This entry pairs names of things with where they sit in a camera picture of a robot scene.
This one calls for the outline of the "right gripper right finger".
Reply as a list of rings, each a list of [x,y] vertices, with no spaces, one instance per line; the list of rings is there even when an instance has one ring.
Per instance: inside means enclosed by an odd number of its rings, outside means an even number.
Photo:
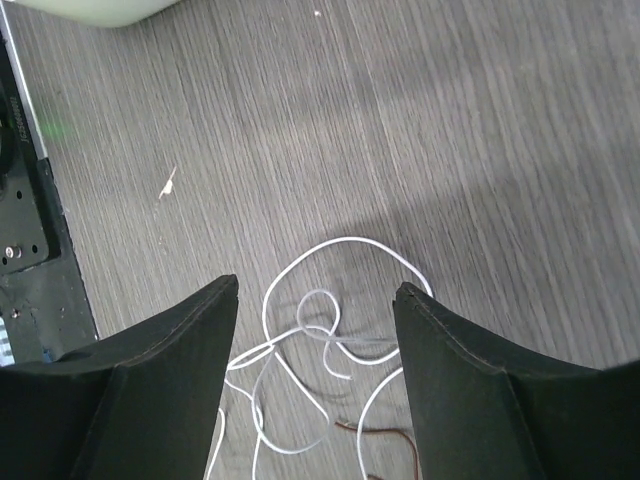
[[[411,283],[393,302],[428,479],[635,479],[639,365],[599,370],[524,348]]]

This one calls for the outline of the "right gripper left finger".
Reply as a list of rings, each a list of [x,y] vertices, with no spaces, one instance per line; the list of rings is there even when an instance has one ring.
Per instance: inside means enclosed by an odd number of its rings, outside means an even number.
[[[5,479],[200,479],[238,311],[224,275],[51,362],[1,371]]]

